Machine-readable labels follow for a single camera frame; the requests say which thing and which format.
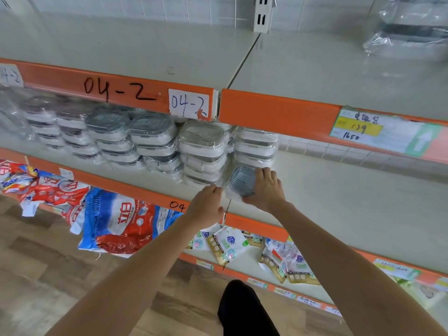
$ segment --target hand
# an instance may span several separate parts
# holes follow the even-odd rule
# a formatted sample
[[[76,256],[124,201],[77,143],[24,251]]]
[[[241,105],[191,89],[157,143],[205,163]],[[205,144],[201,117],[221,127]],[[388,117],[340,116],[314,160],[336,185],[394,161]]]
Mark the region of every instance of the hand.
[[[252,204],[260,210],[271,213],[272,207],[279,201],[284,201],[284,193],[280,179],[277,179],[277,172],[271,171],[270,168],[256,168],[255,183],[253,196],[243,197],[243,202]]]
[[[205,186],[194,196],[184,214],[185,219],[197,226],[198,231],[219,223],[224,217],[224,208],[220,206],[222,194],[222,187]]]

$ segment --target leg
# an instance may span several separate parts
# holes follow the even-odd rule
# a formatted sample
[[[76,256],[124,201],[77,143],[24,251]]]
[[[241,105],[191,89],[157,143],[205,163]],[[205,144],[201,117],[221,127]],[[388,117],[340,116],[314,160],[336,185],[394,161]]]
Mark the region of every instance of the leg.
[[[255,330],[260,330],[263,335],[280,336],[254,289],[240,280],[227,284],[218,317],[224,328],[224,336],[247,334],[247,328],[252,328],[254,334]]]

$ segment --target forearm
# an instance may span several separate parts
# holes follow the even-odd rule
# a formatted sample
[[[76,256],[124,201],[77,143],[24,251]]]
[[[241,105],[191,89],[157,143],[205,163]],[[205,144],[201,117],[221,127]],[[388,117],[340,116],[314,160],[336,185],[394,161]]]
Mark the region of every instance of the forearm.
[[[440,325],[375,265],[292,204],[271,213],[282,223],[355,335],[445,335]]]
[[[47,336],[127,336],[197,232],[184,216],[94,287]]]

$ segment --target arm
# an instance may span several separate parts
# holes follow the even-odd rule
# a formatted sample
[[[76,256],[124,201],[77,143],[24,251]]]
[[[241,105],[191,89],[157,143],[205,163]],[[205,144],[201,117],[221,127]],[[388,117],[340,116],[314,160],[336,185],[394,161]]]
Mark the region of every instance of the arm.
[[[288,203],[275,171],[256,176],[255,195],[243,201],[280,221],[354,335],[448,335],[386,274]]]
[[[128,336],[193,235],[222,220],[222,191],[216,185],[200,191],[171,228],[98,283],[46,335]]]

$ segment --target person's left hand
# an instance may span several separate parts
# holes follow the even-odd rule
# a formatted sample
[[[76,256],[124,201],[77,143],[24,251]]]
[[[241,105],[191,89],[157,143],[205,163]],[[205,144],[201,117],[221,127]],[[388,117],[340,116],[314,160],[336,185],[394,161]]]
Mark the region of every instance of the person's left hand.
[[[219,223],[224,217],[224,208],[220,206],[222,193],[223,188],[215,184],[205,186],[194,196],[184,214],[185,219],[198,231]]]

